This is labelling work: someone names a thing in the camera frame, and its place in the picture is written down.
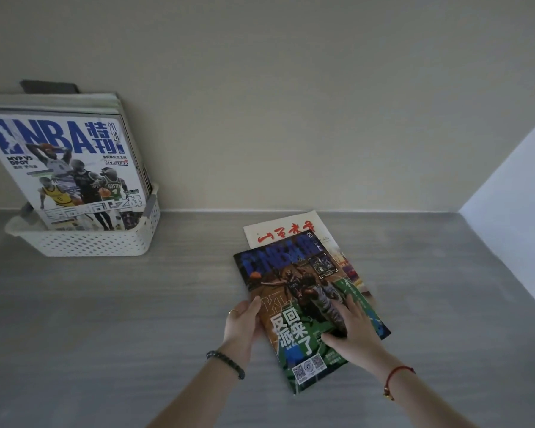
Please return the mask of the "person's left hand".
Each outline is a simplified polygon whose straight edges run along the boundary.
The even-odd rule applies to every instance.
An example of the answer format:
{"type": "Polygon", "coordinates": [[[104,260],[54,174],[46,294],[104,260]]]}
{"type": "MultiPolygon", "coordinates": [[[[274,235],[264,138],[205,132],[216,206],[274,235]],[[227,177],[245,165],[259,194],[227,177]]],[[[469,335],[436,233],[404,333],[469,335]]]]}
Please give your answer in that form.
{"type": "Polygon", "coordinates": [[[239,302],[229,311],[226,318],[224,338],[221,348],[226,349],[228,354],[234,357],[234,359],[247,360],[249,358],[251,346],[258,333],[261,331],[258,317],[258,322],[255,328],[252,328],[249,323],[250,302],[251,301],[239,302]]]}

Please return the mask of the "person's right hand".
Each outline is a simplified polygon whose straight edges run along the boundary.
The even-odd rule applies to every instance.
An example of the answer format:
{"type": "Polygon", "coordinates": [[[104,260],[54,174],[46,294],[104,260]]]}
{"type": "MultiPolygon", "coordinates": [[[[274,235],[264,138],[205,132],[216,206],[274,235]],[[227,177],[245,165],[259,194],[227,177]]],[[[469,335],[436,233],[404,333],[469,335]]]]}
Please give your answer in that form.
{"type": "Polygon", "coordinates": [[[364,312],[362,322],[346,322],[346,305],[337,300],[331,300],[331,303],[341,315],[346,328],[344,348],[334,350],[348,362],[378,377],[380,359],[385,349],[371,320],[364,312]]]}

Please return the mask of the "dark basketball magazine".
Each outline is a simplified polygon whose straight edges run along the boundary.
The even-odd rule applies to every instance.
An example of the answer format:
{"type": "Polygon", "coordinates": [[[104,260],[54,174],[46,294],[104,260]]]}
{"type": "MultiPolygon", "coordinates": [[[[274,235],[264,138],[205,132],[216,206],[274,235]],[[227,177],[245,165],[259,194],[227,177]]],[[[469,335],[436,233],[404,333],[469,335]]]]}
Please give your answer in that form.
{"type": "Polygon", "coordinates": [[[380,339],[391,331],[311,230],[233,256],[252,297],[262,302],[259,319],[293,395],[347,364],[321,340],[343,338],[346,327],[333,301],[351,295],[380,339]]]}

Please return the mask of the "person's left forearm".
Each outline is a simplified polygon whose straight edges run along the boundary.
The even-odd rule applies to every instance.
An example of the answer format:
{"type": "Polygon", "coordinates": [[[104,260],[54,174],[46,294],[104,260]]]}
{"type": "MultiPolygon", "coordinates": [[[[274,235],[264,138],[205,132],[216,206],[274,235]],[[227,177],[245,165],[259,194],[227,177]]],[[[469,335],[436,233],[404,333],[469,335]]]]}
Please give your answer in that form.
{"type": "Polygon", "coordinates": [[[220,348],[207,355],[198,374],[147,428],[213,428],[250,362],[220,348]]]}

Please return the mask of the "person's right forearm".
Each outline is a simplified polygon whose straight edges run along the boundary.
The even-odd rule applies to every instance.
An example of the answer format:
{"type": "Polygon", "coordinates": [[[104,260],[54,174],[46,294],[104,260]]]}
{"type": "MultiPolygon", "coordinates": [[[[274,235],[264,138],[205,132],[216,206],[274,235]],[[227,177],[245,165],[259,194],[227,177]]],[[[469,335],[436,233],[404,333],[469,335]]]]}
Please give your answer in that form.
{"type": "Polygon", "coordinates": [[[415,428],[479,428],[390,353],[381,357],[377,378],[385,396],[402,408],[415,428]]]}

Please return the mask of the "white magazine with red title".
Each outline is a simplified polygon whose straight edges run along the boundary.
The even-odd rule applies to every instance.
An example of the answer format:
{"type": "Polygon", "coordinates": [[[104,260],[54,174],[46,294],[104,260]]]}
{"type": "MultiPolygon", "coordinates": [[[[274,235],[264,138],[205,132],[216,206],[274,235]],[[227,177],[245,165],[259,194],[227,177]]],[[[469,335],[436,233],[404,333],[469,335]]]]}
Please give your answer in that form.
{"type": "Polygon", "coordinates": [[[373,308],[377,301],[366,287],[362,277],[354,269],[349,259],[344,255],[321,217],[314,210],[299,215],[281,217],[271,221],[252,224],[243,227],[243,232],[250,249],[258,248],[284,238],[292,237],[300,232],[311,230],[321,241],[325,249],[338,263],[340,269],[347,274],[354,286],[360,291],[373,308]]]}

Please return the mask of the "white perforated plastic basket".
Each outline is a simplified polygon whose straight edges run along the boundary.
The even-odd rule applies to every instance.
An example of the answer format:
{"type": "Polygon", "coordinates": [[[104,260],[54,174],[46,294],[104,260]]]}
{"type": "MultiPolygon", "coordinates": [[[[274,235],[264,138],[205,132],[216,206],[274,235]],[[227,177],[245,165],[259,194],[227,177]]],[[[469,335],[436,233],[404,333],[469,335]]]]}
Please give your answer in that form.
{"type": "Polygon", "coordinates": [[[131,230],[48,230],[39,220],[34,208],[26,203],[5,224],[4,231],[20,237],[46,257],[113,257],[145,254],[155,235],[161,210],[157,183],[138,224],[131,230]]]}

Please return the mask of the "white basketball magazine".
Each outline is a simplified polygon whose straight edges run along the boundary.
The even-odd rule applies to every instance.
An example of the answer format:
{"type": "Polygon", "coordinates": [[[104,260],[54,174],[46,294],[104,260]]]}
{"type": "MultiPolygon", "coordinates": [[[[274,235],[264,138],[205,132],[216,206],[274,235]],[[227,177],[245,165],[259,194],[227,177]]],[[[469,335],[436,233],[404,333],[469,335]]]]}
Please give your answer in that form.
{"type": "Polygon", "coordinates": [[[133,230],[150,196],[121,114],[0,111],[0,162],[49,230],[133,230]]]}

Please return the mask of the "stack of magazines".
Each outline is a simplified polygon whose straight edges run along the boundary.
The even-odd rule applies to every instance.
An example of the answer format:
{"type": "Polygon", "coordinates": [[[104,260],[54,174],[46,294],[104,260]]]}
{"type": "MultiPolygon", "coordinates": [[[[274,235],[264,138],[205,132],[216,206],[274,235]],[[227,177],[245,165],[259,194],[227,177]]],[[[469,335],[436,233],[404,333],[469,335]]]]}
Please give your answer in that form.
{"type": "Polygon", "coordinates": [[[152,185],[121,100],[115,93],[0,95],[0,161],[25,190],[31,177],[75,186],[72,160],[103,177],[124,180],[122,202],[143,207],[152,185]]]}

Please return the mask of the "dark grey board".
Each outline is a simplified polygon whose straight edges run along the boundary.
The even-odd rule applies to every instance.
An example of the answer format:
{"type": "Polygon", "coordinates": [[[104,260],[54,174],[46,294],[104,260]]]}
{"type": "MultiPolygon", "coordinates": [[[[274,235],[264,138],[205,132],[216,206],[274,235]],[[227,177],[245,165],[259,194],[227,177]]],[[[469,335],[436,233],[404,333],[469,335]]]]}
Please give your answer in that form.
{"type": "Polygon", "coordinates": [[[68,95],[80,93],[78,86],[74,83],[42,80],[21,80],[19,84],[24,93],[32,95],[68,95]]]}

